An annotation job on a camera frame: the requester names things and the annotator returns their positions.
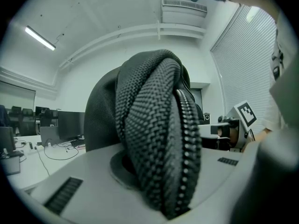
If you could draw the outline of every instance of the white desk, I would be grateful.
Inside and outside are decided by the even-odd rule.
[[[23,150],[27,159],[24,160],[25,157],[21,157],[20,161],[24,160],[20,163],[21,172],[19,174],[9,175],[7,178],[13,187],[24,189],[43,181],[48,177],[48,173],[39,159],[37,151],[34,149],[36,143],[41,142],[41,136],[23,136],[17,137],[17,139],[24,140],[26,142],[32,142],[33,149],[30,149],[29,144],[26,144],[23,148],[16,149],[19,151]],[[16,147],[20,146],[22,146],[21,142],[17,142]],[[79,157],[81,154],[85,153],[85,149],[79,149],[79,153],[75,157],[68,160],[58,161],[46,157],[42,146],[37,146],[37,149],[50,175],[58,171],[60,168],[75,158]],[[66,152],[64,147],[59,146],[56,146],[55,148],[47,147],[45,152],[50,158],[54,159],[67,159],[77,153],[76,150],[68,150],[68,152]]]

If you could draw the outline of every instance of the zipper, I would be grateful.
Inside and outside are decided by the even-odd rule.
[[[178,188],[175,214],[179,216],[189,210],[188,205],[195,191],[200,171],[201,138],[198,115],[194,101],[183,90],[176,90],[182,130],[182,172]]]

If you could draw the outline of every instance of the fluorescent light fixture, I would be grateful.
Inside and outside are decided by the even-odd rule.
[[[247,16],[246,16],[246,20],[248,23],[250,23],[253,18],[255,17],[255,15],[258,13],[258,11],[260,10],[259,7],[251,7],[247,13]]]
[[[37,39],[41,44],[45,45],[47,48],[54,50],[56,47],[44,39],[41,35],[39,35],[35,30],[33,30],[30,26],[26,26],[25,32],[27,32],[30,36]]]

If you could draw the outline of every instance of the black knit fabric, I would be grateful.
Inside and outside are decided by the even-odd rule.
[[[116,90],[118,136],[147,201],[169,219],[188,210],[200,168],[199,119],[182,74],[172,52],[143,52],[122,65]]]
[[[120,68],[108,72],[93,88],[85,110],[86,151],[120,143],[115,127],[115,86]]]

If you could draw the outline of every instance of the air vent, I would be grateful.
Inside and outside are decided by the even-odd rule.
[[[233,166],[236,166],[237,163],[239,162],[239,161],[237,161],[237,160],[227,159],[227,158],[224,158],[224,157],[218,159],[218,161],[219,161],[219,162],[226,163],[226,164],[229,164],[229,165],[233,165]]]
[[[206,6],[185,0],[162,0],[162,6],[186,7],[202,12],[207,12]]]
[[[45,207],[57,215],[60,215],[82,182],[80,179],[70,177],[45,204]]]

